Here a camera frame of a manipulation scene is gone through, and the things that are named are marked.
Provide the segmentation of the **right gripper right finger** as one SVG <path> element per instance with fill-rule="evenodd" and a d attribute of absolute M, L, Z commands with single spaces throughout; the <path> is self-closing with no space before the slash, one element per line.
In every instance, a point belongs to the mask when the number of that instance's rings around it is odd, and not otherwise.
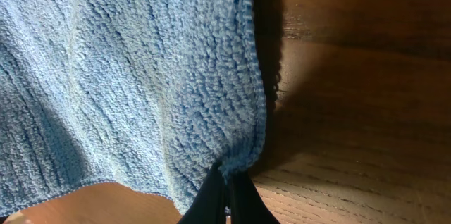
<path fill-rule="evenodd" d="M 279 224 L 262 201 L 247 172 L 236 173 L 228 182 L 232 224 Z"/>

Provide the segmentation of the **blue microfiber cloth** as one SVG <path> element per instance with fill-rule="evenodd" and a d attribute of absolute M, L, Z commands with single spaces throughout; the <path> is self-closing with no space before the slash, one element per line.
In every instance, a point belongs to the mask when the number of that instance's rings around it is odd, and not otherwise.
<path fill-rule="evenodd" d="M 252 0 L 1 0 L 3 216 L 104 182 L 186 212 L 265 126 Z"/>

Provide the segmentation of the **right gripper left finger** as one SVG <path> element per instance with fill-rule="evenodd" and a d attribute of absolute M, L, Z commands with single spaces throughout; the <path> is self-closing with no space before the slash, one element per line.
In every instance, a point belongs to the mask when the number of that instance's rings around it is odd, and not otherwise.
<path fill-rule="evenodd" d="M 226 185 L 214 163 L 194 201 L 178 224 L 226 224 Z"/>

